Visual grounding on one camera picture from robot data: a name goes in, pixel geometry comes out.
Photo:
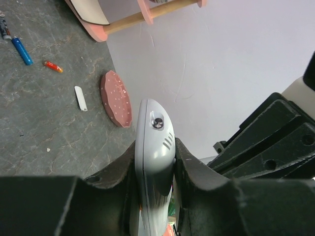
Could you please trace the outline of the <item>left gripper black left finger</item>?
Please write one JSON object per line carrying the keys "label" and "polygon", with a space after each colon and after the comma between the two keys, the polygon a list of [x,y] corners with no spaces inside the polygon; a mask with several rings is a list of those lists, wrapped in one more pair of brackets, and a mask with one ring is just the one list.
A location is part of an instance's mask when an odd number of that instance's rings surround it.
{"label": "left gripper black left finger", "polygon": [[3,236],[134,236],[137,234],[135,146],[82,179],[24,176],[0,179]]}

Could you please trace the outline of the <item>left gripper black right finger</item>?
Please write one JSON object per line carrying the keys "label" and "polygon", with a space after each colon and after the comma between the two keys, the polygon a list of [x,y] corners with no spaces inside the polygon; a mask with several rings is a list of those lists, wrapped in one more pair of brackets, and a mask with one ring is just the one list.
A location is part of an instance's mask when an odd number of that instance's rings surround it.
{"label": "left gripper black right finger", "polygon": [[175,140],[177,228],[183,236],[312,236],[315,183],[229,179]]}

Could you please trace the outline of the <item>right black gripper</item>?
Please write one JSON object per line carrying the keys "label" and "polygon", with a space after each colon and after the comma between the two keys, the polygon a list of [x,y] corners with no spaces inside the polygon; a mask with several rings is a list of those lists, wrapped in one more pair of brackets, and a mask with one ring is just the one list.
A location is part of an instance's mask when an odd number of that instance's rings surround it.
{"label": "right black gripper", "polygon": [[315,121],[275,92],[239,126],[207,165],[227,178],[312,179]]}

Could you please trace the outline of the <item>green battery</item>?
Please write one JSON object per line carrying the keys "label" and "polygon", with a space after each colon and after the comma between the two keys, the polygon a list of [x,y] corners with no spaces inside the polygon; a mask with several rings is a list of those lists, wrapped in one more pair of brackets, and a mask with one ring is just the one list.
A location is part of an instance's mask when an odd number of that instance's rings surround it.
{"label": "green battery", "polygon": [[172,194],[170,198],[170,203],[168,206],[168,216],[172,217],[173,215],[175,215],[175,213],[176,213],[176,203],[175,203],[175,197]]}

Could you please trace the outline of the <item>white remote control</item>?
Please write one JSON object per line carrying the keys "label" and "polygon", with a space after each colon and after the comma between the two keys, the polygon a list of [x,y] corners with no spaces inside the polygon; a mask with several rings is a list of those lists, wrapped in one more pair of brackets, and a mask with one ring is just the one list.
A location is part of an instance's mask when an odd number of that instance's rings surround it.
{"label": "white remote control", "polygon": [[145,234],[161,236],[168,224],[175,134],[167,111],[153,99],[140,103],[135,139],[135,173]]}

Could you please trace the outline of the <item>white battery cover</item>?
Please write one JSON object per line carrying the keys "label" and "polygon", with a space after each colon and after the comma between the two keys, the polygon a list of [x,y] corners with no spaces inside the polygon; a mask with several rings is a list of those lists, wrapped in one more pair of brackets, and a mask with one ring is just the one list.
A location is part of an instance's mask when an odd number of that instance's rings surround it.
{"label": "white battery cover", "polygon": [[87,104],[86,104],[86,101],[84,98],[82,88],[79,86],[75,86],[74,90],[75,90],[75,94],[77,97],[77,101],[78,101],[78,105],[79,105],[80,110],[86,112],[88,110],[88,108],[87,108]]}

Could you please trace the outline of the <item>blue battery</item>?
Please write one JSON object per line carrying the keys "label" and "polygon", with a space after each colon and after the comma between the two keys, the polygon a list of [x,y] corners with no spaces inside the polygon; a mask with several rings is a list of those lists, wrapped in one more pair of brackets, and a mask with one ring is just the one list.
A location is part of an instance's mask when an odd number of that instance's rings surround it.
{"label": "blue battery", "polygon": [[25,49],[21,40],[18,37],[15,37],[11,40],[11,42],[14,45],[14,47],[16,48],[16,50],[19,53],[19,55],[21,56],[21,58],[23,59],[24,63],[26,65],[32,65],[33,60],[31,59],[30,55],[28,54],[28,52]]}

